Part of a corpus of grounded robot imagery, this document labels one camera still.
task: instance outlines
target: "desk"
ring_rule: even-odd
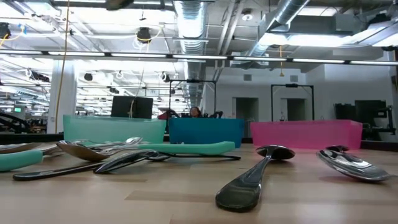
[[[248,144],[230,153],[242,156],[241,161],[145,161],[117,174],[84,172],[32,182],[15,182],[12,173],[0,173],[0,223],[398,223],[398,180],[359,183],[327,167],[315,151],[296,153],[289,162],[269,164],[262,202],[250,213],[226,212],[214,202],[222,186],[262,159]],[[398,173],[396,152],[356,154]],[[46,158],[19,172],[81,163],[70,156]]]

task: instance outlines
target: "monitor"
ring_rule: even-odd
[[[112,102],[112,117],[120,118],[152,118],[154,99],[135,96],[114,96]]]

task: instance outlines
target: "table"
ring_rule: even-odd
[[[215,193],[262,159],[245,144],[230,154],[241,161],[170,159],[141,162],[115,174],[92,172],[32,182],[11,175],[82,164],[70,156],[0,173],[0,223],[228,224],[398,223],[398,180],[364,184],[327,167],[315,150],[296,150],[289,162],[269,164],[262,202],[250,213],[215,205]],[[398,153],[355,153],[398,173]]]

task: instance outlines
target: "teal bin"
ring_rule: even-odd
[[[131,137],[142,137],[143,141],[159,144],[163,143],[165,127],[166,121],[159,119],[63,116],[63,137],[66,141],[125,141]]]
[[[211,144],[235,142],[241,147],[244,121],[241,119],[172,118],[169,121],[170,143]]]

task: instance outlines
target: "table surface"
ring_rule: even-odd
[[[231,213],[215,205],[215,193],[262,157],[252,145],[231,155],[240,161],[170,159],[144,161],[112,174],[91,171],[45,180],[16,182],[18,172],[81,165],[64,155],[0,173],[0,223],[28,224],[228,224],[242,223],[398,223],[398,180],[365,184],[318,160],[316,150],[295,150],[288,162],[267,167],[259,205]],[[398,173],[398,153],[352,151],[368,162]]]

